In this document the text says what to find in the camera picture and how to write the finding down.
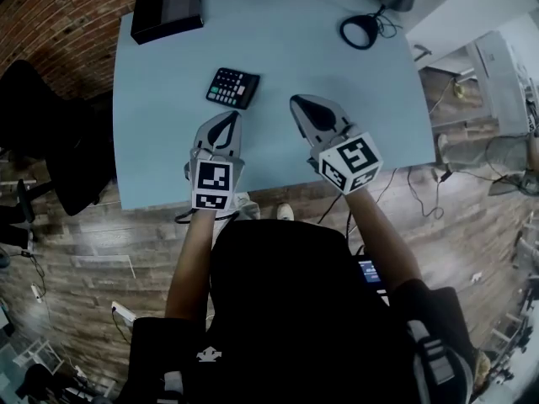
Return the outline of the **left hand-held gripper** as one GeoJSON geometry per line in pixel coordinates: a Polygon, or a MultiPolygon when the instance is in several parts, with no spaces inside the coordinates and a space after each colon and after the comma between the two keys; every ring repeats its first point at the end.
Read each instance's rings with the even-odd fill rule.
{"type": "Polygon", "coordinates": [[[243,118],[237,111],[218,114],[197,131],[186,178],[196,210],[229,211],[245,162],[241,158],[243,118]]]}

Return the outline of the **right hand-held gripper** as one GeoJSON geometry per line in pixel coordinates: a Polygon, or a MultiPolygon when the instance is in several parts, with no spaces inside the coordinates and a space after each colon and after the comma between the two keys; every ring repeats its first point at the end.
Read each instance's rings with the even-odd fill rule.
{"type": "Polygon", "coordinates": [[[339,104],[297,94],[290,99],[290,109],[302,137],[313,146],[310,163],[341,194],[364,188],[378,176],[383,160],[371,134],[350,125],[350,117],[339,104]],[[339,134],[323,143],[328,133],[339,134]]]}

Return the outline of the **black calculator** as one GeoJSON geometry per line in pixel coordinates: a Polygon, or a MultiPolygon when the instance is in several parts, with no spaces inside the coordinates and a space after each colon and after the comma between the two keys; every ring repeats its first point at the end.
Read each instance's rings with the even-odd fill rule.
{"type": "Polygon", "coordinates": [[[233,109],[246,110],[261,76],[221,67],[211,81],[205,99],[233,109]]]}

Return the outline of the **person's left forearm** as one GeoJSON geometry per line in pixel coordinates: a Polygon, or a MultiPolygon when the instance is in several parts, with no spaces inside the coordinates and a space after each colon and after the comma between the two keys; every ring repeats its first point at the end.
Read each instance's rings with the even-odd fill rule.
{"type": "Polygon", "coordinates": [[[205,320],[215,219],[214,210],[198,210],[190,221],[168,291],[166,318],[205,320]]]}

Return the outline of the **person's right forearm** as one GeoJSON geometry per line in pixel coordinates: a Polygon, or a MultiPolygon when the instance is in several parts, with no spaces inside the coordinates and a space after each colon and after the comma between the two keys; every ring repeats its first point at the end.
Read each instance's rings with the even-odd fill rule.
{"type": "Polygon", "coordinates": [[[365,250],[389,293],[401,284],[422,279],[411,249],[366,189],[345,196],[365,250]]]}

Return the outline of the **black desk lamp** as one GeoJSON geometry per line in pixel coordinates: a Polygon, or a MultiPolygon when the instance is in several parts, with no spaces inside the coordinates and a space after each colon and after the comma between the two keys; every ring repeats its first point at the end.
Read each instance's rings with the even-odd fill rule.
{"type": "Polygon", "coordinates": [[[400,25],[396,25],[386,16],[386,11],[391,10],[393,12],[407,13],[412,10],[415,0],[377,0],[380,3],[380,7],[374,13],[355,15],[345,19],[339,26],[340,38],[350,47],[358,51],[369,50],[375,43],[379,36],[385,39],[391,39],[398,33],[398,29],[401,29],[400,25]],[[364,44],[357,44],[353,42],[346,34],[348,26],[355,26],[359,28],[366,37],[364,44]]]}

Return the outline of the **black flat box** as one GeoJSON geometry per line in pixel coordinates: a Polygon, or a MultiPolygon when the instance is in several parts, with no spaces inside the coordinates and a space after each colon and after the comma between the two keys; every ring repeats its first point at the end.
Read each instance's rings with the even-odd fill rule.
{"type": "Polygon", "coordinates": [[[131,37],[142,45],[203,25],[201,0],[136,0],[131,37]]]}

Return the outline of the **black device with screen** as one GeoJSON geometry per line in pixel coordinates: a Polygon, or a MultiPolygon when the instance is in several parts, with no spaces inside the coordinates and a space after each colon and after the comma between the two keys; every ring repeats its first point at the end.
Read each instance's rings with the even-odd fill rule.
{"type": "Polygon", "coordinates": [[[381,283],[378,272],[371,260],[361,260],[358,262],[361,272],[369,285],[379,285],[381,283]]]}

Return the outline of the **black office chair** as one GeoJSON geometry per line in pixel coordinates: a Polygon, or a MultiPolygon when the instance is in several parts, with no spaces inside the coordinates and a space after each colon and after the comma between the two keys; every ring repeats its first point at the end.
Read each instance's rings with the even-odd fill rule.
{"type": "Polygon", "coordinates": [[[115,176],[112,116],[61,98],[24,60],[0,77],[0,148],[43,160],[50,181],[37,193],[53,190],[69,216],[97,204],[115,176]]]}

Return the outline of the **white cabinet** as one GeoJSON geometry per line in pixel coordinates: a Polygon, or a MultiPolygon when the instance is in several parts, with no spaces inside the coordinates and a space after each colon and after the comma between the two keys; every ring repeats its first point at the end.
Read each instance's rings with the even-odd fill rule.
{"type": "Polygon", "coordinates": [[[539,106],[536,83],[529,76],[516,51],[503,35],[493,30],[462,48],[435,61],[432,67],[456,75],[453,86],[475,79],[482,105],[448,117],[434,117],[436,129],[493,118],[502,136],[526,135],[536,127],[528,105],[539,106]]]}

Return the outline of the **person's black shirt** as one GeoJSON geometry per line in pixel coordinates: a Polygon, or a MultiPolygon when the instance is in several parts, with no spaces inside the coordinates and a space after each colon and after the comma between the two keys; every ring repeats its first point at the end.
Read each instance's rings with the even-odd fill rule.
{"type": "Polygon", "coordinates": [[[210,326],[135,321],[117,404],[468,404],[456,292],[413,279],[383,299],[338,231],[234,221],[210,280],[210,326]]]}

